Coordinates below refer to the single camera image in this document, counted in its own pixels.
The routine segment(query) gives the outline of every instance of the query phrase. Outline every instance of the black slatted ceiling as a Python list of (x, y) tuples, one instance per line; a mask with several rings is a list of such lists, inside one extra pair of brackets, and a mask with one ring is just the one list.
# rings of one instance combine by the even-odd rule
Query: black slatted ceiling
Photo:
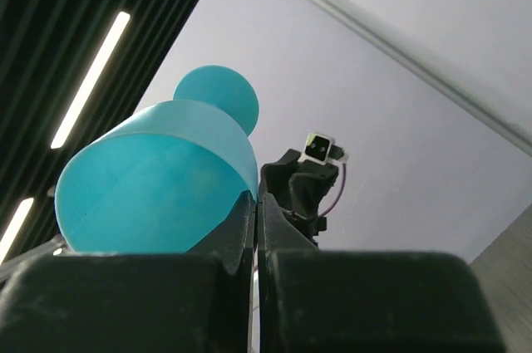
[[(59, 232), (49, 188), (135, 109), (198, 0), (0, 0), (0, 235), (35, 199), (7, 259)], [(131, 19), (66, 143), (50, 143), (119, 11)]]

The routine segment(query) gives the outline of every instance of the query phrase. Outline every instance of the linear light fixture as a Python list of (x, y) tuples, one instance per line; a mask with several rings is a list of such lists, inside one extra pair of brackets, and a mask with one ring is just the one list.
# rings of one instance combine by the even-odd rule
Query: linear light fixture
[(96, 54), (96, 58), (92, 62), (89, 71), (86, 73), (85, 79), (83, 79), (83, 82), (81, 83), (81, 86), (77, 91), (70, 108), (68, 108), (65, 118), (61, 122), (59, 129), (57, 129), (56, 136), (53, 138), (52, 145), (50, 146), (50, 148), (53, 150), (56, 148), (61, 148), (65, 144), (65, 141), (67, 141), (68, 135), (72, 131), (72, 128), (74, 127), (74, 124), (76, 123), (83, 106), (85, 106), (92, 89), (96, 85), (101, 72), (106, 66), (106, 63), (109, 60), (111, 53), (115, 49), (116, 43), (118, 43), (118, 40), (120, 39), (124, 29), (126, 29), (126, 25), (129, 20), (130, 14), (127, 12), (119, 12), (119, 14), (116, 16), (109, 33), (107, 33), (106, 39)]
[(2, 240), (0, 241), (0, 263), (2, 263), (3, 259), (6, 258), (7, 252), (9, 252), (9, 248), (13, 244), (13, 241), (15, 240), (15, 237), (17, 236), (20, 227), (22, 227), (22, 224), (24, 223), (27, 214), (32, 208), (32, 205), (33, 198), (24, 199), (18, 205), (18, 209), (13, 215), (11, 222), (7, 226), (7, 230), (3, 234)]

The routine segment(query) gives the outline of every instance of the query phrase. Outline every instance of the blue cup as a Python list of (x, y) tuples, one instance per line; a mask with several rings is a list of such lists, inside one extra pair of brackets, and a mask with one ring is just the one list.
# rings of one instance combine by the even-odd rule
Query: blue cup
[(248, 140), (259, 103), (223, 66), (203, 66), (172, 101), (134, 114), (74, 156), (56, 214), (78, 252), (185, 252), (220, 224), (243, 191), (256, 198)]

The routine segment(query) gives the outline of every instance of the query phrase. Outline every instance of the white wall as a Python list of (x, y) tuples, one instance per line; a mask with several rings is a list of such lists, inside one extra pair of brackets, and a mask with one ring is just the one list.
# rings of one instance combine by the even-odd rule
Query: white wall
[(352, 0), (373, 27), (532, 140), (532, 0)]
[(210, 63), (256, 88), (259, 164), (300, 148), (309, 131), (351, 153), (323, 248), (470, 261), (532, 201), (530, 157), (306, 0), (200, 0), (139, 109)]

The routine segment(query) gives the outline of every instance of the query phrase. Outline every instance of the cable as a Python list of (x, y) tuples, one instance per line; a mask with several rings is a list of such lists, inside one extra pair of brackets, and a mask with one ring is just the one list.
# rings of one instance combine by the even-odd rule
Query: cable
[(338, 203), (340, 198), (342, 197), (343, 189), (346, 186), (346, 178), (347, 178), (347, 164), (343, 163), (342, 164), (342, 184), (340, 184), (340, 190), (338, 191), (338, 195), (336, 196), (336, 198), (332, 202), (331, 206), (329, 206), (327, 209), (325, 209), (325, 211), (323, 213), (320, 213), (318, 215), (320, 218), (322, 216), (326, 216), (327, 214), (329, 214), (334, 209), (334, 207), (336, 206), (336, 204)]

